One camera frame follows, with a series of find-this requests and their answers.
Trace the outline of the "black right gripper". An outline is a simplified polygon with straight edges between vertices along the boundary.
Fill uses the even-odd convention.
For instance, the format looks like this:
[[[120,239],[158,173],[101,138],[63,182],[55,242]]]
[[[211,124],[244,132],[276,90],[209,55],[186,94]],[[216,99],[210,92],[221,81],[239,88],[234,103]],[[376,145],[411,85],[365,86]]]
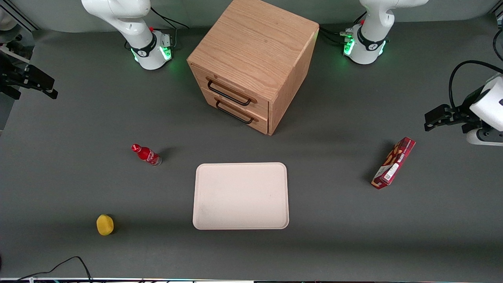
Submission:
[[[51,99],[57,99],[58,92],[53,88],[55,79],[33,66],[25,69],[14,66],[7,54],[0,53],[0,92],[14,100],[20,99],[20,91],[11,85],[25,86],[43,92]]]

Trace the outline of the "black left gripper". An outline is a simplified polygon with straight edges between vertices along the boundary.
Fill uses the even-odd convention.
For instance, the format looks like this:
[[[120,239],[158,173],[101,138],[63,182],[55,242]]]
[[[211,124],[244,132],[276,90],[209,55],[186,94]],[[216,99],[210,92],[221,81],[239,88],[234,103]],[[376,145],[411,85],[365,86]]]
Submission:
[[[435,107],[433,110],[427,112],[424,115],[424,131],[431,131],[436,127],[441,127],[444,125],[451,125],[465,123],[462,125],[463,134],[467,134],[472,130],[477,131],[483,128],[483,121],[470,110],[472,106],[478,99],[482,96],[484,86],[480,86],[475,91],[467,95],[464,101],[456,106],[454,103],[453,93],[451,91],[451,106],[454,109],[454,114],[452,109],[448,104],[441,104]]]

